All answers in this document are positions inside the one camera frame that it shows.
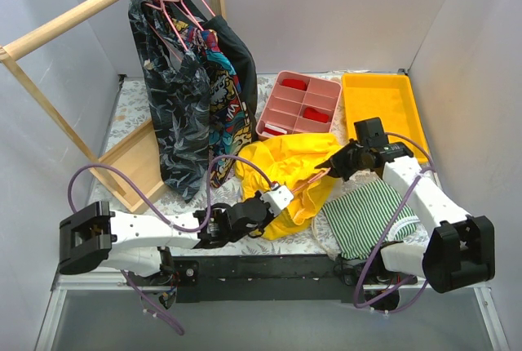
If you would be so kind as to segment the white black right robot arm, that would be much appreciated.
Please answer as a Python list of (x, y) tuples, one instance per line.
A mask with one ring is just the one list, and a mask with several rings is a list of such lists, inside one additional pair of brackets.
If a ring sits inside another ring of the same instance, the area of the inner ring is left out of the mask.
[(445, 293), (486, 282), (495, 275), (493, 223), (455, 204), (425, 174), (402, 142), (370, 147), (356, 140), (320, 163), (329, 176), (349, 180), (356, 172), (375, 171), (418, 217), (429, 236), (426, 247), (382, 242), (368, 260), (370, 277), (390, 282), (398, 273), (424, 278)]

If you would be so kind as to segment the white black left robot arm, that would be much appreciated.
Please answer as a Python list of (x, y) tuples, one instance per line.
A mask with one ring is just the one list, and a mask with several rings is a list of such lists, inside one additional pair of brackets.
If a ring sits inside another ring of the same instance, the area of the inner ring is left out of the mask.
[(107, 201), (73, 208), (60, 222), (58, 272), (78, 275), (102, 266), (166, 285), (176, 273), (172, 247), (217, 249), (245, 237), (257, 238), (307, 186), (290, 189), (272, 182), (244, 202), (207, 204), (173, 216), (114, 211)]

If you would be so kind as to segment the yellow shorts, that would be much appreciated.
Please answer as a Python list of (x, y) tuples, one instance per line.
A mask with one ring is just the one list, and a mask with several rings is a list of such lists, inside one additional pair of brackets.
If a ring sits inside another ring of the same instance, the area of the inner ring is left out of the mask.
[[(341, 149), (332, 133), (275, 136), (244, 147), (239, 156), (259, 167), (272, 182), (289, 189), (318, 173), (315, 166)], [(335, 179), (324, 176), (294, 196), (290, 205), (264, 230), (263, 238), (277, 240), (304, 231), (332, 193)]]

